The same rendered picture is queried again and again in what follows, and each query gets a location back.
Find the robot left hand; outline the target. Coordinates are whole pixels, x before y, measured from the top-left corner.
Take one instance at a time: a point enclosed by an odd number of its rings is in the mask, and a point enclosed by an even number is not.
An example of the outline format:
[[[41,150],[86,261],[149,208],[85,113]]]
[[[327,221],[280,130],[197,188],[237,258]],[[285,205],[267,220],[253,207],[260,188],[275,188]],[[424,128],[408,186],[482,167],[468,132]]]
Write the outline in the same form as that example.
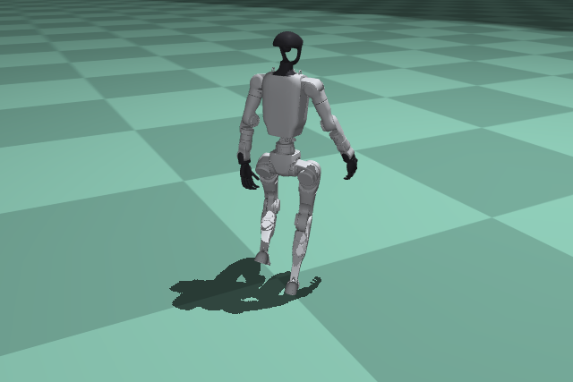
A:
[[[249,163],[251,163],[251,159],[249,159],[248,161],[244,161],[244,155],[241,152],[239,152],[237,156],[238,156],[238,163],[241,165],[240,176],[243,187],[249,190],[257,190],[256,188],[259,188],[260,186],[257,186],[253,182],[252,176],[257,180],[260,180],[260,178],[252,171],[249,165]]]

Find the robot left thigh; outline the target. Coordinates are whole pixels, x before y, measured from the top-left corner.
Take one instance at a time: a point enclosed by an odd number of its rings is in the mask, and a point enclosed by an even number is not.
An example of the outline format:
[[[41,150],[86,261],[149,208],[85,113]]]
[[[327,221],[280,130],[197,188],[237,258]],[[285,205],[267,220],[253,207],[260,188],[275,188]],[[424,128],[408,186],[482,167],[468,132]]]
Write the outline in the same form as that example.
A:
[[[280,199],[278,199],[278,174],[273,174],[269,169],[269,153],[263,153],[259,158],[255,172],[260,176],[265,198],[267,201],[267,211],[280,210]]]

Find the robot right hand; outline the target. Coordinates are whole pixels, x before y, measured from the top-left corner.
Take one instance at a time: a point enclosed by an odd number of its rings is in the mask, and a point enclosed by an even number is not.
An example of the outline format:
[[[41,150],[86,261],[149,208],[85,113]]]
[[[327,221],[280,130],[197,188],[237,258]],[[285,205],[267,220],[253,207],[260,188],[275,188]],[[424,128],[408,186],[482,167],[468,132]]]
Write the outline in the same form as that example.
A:
[[[348,175],[346,175],[346,177],[344,178],[345,180],[349,180],[351,177],[353,177],[353,175],[355,174],[355,171],[357,169],[357,158],[355,158],[355,154],[352,156],[352,158],[349,160],[349,157],[347,154],[342,154],[343,160],[346,162],[346,169],[348,171]]]

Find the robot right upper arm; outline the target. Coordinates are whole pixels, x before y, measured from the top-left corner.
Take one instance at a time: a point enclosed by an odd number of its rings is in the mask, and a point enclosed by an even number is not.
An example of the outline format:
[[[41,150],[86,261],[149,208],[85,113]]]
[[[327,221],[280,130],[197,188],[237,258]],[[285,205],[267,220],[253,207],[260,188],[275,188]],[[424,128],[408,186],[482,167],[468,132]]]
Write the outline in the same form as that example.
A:
[[[312,99],[315,109],[321,118],[321,128],[325,132],[336,130],[323,83],[319,79],[306,77],[301,79],[301,83],[304,94]]]

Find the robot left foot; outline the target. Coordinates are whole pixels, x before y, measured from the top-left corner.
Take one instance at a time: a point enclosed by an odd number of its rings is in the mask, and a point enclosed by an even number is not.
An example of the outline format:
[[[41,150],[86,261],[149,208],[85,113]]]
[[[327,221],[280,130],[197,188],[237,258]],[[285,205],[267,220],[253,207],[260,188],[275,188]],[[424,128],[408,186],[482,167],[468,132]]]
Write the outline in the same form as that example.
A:
[[[265,265],[269,265],[270,266],[270,261],[269,261],[269,254],[267,254],[265,252],[265,250],[262,250],[260,252],[258,252],[258,254],[256,255],[254,261],[260,262],[262,264]]]

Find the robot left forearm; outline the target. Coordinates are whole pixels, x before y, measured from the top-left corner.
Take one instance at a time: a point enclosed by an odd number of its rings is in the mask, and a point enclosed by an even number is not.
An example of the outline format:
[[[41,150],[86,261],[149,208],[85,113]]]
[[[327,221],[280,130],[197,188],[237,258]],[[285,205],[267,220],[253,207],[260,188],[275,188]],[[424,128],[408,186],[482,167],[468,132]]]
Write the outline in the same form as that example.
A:
[[[237,152],[237,155],[239,152],[243,153],[244,155],[244,161],[248,161],[250,159],[250,152],[252,149],[252,135],[253,135],[254,129],[246,124],[243,123],[243,120],[240,123],[240,141],[239,141],[239,150]],[[237,157],[238,159],[238,157]]]

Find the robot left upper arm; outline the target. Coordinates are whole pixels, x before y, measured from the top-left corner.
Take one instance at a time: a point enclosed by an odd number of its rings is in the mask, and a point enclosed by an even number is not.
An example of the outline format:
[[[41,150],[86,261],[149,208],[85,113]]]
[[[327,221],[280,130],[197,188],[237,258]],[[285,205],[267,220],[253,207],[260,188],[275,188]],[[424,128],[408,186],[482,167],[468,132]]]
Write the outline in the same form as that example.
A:
[[[261,102],[262,80],[265,74],[266,73],[255,74],[250,80],[250,90],[246,99],[244,114],[242,118],[243,123],[250,127],[256,127],[260,122],[260,118],[255,114],[255,111]]]

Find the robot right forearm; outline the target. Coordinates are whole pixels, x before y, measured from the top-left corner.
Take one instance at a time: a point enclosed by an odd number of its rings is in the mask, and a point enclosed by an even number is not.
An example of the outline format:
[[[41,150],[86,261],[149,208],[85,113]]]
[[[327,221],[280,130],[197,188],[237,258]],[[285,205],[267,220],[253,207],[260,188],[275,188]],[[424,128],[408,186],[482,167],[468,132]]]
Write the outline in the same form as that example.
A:
[[[338,122],[337,117],[335,115],[333,115],[332,119],[333,119],[333,123],[335,124],[337,129],[331,131],[329,133],[329,136],[335,142],[337,149],[340,152],[340,155],[342,156],[342,154],[347,154],[349,157],[349,160],[350,160],[355,152],[351,148],[350,142],[347,140],[347,138],[344,134],[344,131],[342,130],[342,128]]]

